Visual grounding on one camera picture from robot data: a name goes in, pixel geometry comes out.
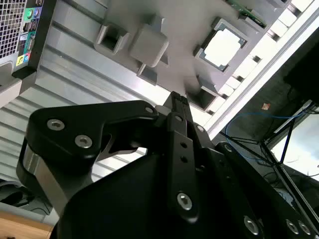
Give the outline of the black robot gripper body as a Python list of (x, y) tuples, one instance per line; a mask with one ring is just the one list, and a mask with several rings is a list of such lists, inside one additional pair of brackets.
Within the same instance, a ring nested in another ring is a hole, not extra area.
[(53, 231), (55, 239), (237, 239), (239, 227), (207, 174), (192, 170), (187, 183), (199, 207), (196, 222), (182, 219), (168, 185), (178, 178), (168, 160), (144, 156), (74, 195)]

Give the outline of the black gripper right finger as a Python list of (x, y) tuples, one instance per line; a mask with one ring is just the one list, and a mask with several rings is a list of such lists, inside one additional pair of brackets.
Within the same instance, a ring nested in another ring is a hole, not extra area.
[(302, 214), (263, 179), (226, 142), (213, 145), (194, 123), (188, 100), (181, 97), (195, 165), (203, 169), (207, 206), (215, 210), (220, 239), (312, 239), (314, 229)]

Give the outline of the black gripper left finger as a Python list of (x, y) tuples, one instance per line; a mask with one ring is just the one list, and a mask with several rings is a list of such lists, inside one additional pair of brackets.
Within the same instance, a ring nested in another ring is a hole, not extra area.
[(59, 219), (81, 190), (144, 156), (164, 157), (178, 178), (168, 185), (182, 219), (194, 223), (193, 141), (181, 95), (171, 93), (162, 111), (145, 101), (42, 108), (28, 120), (19, 157), (19, 179), (42, 195)]

